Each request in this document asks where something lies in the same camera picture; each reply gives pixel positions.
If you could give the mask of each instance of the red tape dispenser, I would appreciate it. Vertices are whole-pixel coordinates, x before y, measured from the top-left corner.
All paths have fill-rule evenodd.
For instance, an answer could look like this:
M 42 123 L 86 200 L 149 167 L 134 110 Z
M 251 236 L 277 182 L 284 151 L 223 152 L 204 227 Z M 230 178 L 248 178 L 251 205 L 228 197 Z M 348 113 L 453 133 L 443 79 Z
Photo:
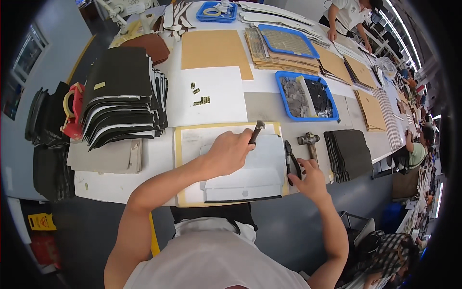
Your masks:
M 85 92 L 85 86 L 76 82 L 71 86 L 69 92 L 64 96 L 62 106 L 66 113 L 66 121 L 64 125 L 60 127 L 60 130 L 70 138 L 78 141 L 82 138 L 82 126 L 79 124 L 80 113 L 82 112 L 83 104 L 83 93 Z M 69 98 L 74 95 L 72 101 L 72 111 L 69 109 Z

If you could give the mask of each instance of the green shirt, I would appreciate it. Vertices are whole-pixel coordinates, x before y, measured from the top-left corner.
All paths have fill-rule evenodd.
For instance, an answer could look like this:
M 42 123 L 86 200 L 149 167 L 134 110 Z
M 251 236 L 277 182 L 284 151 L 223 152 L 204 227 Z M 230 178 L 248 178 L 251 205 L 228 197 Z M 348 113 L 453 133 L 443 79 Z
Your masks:
M 426 146 L 420 142 L 414 144 L 414 151 L 409 153 L 409 169 L 413 169 L 421 164 L 427 155 L 428 151 Z

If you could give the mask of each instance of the window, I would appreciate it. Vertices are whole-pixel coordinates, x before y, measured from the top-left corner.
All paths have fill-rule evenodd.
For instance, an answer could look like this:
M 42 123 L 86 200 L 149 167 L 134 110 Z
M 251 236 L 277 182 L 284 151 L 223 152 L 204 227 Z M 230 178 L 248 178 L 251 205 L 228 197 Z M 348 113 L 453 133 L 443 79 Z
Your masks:
M 16 116 L 21 95 L 35 62 L 40 54 L 45 50 L 48 42 L 43 37 L 35 23 L 30 25 L 21 49 L 13 64 L 13 67 L 6 79 L 6 84 L 2 85 L 1 110 L 12 120 Z

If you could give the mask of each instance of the pliers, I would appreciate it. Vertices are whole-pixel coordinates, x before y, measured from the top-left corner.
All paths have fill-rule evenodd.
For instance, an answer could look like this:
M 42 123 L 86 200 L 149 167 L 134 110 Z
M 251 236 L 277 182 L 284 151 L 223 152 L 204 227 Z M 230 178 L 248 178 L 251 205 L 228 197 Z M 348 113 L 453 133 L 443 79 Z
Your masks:
M 284 142 L 284 148 L 286 149 L 286 167 L 287 167 L 287 173 L 290 173 L 290 160 L 292 159 L 295 169 L 297 170 L 297 176 L 299 179 L 302 179 L 302 170 L 300 169 L 300 165 L 297 162 L 297 159 L 292 153 L 292 147 L 289 143 L 288 140 Z M 289 185 L 293 186 L 293 183 L 290 179 L 289 180 Z

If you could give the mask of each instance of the blue plastic tray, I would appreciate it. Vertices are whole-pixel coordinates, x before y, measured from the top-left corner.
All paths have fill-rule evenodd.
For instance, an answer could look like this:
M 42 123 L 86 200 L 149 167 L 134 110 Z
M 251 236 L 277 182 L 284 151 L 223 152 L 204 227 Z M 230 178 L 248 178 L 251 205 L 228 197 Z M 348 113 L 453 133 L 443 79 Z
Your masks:
M 310 80 L 316 80 L 318 81 L 321 79 L 319 82 L 324 84 L 326 86 L 326 94 L 327 98 L 330 99 L 330 102 L 332 103 L 332 117 L 294 117 L 289 110 L 289 105 L 287 104 L 286 100 L 286 95 L 284 93 L 284 89 L 282 88 L 281 82 L 279 80 L 279 77 L 299 77 L 299 76 L 305 77 L 305 79 L 310 79 Z M 326 81 L 322 79 L 319 76 L 316 75 L 309 75 L 309 74 L 303 74 L 303 73 L 297 73 L 297 72 L 290 72 L 290 71 L 278 71 L 276 72 L 276 83 L 278 84 L 279 90 L 281 91 L 282 95 L 282 101 L 284 102 L 284 106 L 286 108 L 287 115 L 296 122 L 327 122 L 327 121 L 338 121 L 339 120 L 339 112 L 337 110 L 337 106 L 335 105 L 334 99 L 332 98 L 332 94 L 330 93 L 329 86 L 327 85 Z
M 208 8 L 212 8 L 213 6 L 217 5 L 220 2 L 217 1 L 207 1 L 199 8 L 196 13 L 196 19 L 202 22 L 221 22 L 221 23 L 231 23 L 236 20 L 237 17 L 237 4 L 230 3 L 232 7 L 228 8 L 228 11 L 231 14 L 224 14 L 224 17 L 221 16 L 207 16 L 204 15 L 204 10 Z
M 266 36 L 262 33 L 263 38 L 265 39 L 266 44 L 268 45 L 268 48 L 273 52 L 287 53 L 287 54 L 293 54 L 293 55 L 298 55 L 298 56 L 303 56 L 303 57 L 308 57 L 308 58 L 319 59 L 319 53 L 314 48 L 313 44 L 311 44 L 311 41 L 306 37 L 305 34 L 303 34 L 302 32 L 300 32 L 298 30 L 288 29 L 288 28 L 283 28 L 283 27 L 278 27 L 278 26 L 272 26 L 272 25 L 266 25 L 266 24 L 258 25 L 258 29 L 260 29 L 260 31 L 269 29 L 269 30 L 282 31 L 282 32 L 287 32 L 287 33 L 298 35 L 303 39 L 303 41 L 305 41 L 306 45 L 311 50 L 313 55 L 309 55 L 309 54 L 305 54 L 305 53 L 295 54 L 293 51 L 284 50 L 284 49 L 276 49 L 276 48 L 274 48 L 273 46 L 270 45 L 270 43 L 268 41 L 268 38 L 266 38 Z

